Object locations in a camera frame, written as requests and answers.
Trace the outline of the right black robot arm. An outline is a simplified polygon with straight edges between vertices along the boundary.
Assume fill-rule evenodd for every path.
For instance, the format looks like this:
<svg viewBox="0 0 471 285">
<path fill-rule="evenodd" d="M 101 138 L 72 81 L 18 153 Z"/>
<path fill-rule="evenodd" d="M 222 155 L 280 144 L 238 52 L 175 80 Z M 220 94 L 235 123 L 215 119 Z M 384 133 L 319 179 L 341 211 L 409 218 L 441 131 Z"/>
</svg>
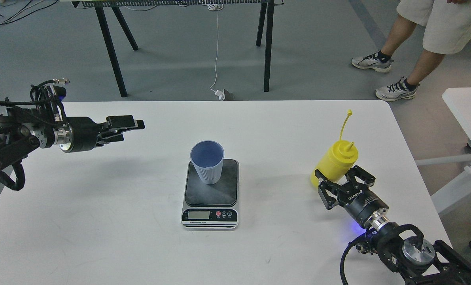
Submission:
<svg viewBox="0 0 471 285">
<path fill-rule="evenodd" d="M 377 254 L 407 285 L 471 285 L 471 263 L 442 240 L 430 243 L 418 227 L 398 225 L 386 217 L 388 205 L 370 190 L 375 177 L 354 166 L 340 185 L 318 169 L 318 193 L 326 207 L 342 206 L 365 229 L 348 244 L 340 260 L 340 279 L 346 285 L 344 261 L 351 248 L 362 254 Z"/>
</svg>

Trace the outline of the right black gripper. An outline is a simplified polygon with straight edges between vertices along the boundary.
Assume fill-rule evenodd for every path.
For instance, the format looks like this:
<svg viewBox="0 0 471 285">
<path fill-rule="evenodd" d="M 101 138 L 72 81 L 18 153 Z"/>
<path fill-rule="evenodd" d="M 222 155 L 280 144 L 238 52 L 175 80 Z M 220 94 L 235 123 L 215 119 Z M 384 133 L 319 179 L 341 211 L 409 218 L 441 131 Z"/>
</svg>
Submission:
<svg viewBox="0 0 471 285">
<path fill-rule="evenodd" d="M 350 168 L 344 175 L 347 182 L 337 184 L 328 180 L 319 169 L 315 169 L 315 176 L 318 178 L 318 194 L 327 210 L 340 205 L 357 222 L 360 227 L 369 229 L 371 222 L 369 219 L 374 212 L 387 211 L 389 206 L 383 202 L 369 188 L 374 185 L 376 178 L 358 165 Z M 334 190 L 334 195 L 329 196 L 328 192 Z"/>
</svg>

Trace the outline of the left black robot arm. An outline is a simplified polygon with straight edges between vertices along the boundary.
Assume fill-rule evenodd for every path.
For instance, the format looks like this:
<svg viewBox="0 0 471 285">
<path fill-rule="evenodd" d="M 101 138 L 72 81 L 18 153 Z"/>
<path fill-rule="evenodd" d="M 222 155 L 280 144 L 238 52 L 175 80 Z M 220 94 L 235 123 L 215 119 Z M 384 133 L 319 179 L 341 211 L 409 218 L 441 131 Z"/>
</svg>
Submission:
<svg viewBox="0 0 471 285">
<path fill-rule="evenodd" d="M 31 85 L 30 101 L 5 99 L 0 106 L 0 183 L 19 191 L 25 186 L 22 160 L 37 148 L 59 145 L 64 153 L 90 151 L 123 141 L 123 133 L 144 129 L 131 115 L 109 116 L 103 123 L 89 117 L 66 116 L 63 99 L 68 79 L 52 79 Z"/>
</svg>

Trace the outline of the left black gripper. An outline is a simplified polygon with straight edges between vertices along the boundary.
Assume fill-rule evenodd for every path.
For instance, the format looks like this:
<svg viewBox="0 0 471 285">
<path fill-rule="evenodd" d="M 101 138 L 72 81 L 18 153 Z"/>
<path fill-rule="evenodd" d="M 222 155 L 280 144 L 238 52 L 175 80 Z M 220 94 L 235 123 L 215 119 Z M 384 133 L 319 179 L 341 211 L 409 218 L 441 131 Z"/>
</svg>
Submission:
<svg viewBox="0 0 471 285">
<path fill-rule="evenodd" d="M 144 121 L 135 120 L 132 115 L 109 116 L 101 124 L 89 117 L 66 119 L 67 122 L 55 131 L 54 142 L 65 153 L 90 151 L 98 146 L 124 141 L 120 132 L 145 129 Z"/>
</svg>

